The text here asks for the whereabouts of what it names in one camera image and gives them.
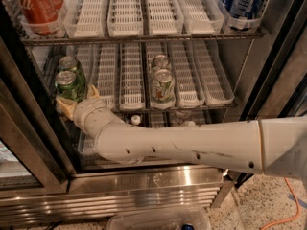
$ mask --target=speckled floor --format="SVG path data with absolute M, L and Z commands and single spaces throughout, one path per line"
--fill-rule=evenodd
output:
M 270 230 L 307 229 L 307 196 L 302 183 L 290 179 L 300 202 L 300 216 L 287 224 L 276 225 Z M 233 189 L 218 209 L 208 209 L 212 230 L 258 230 L 278 219 L 289 218 L 296 213 L 295 201 L 283 178 L 255 175 L 238 190 Z M 107 219 L 82 222 L 65 222 L 56 227 L 45 225 L 19 230 L 106 230 Z

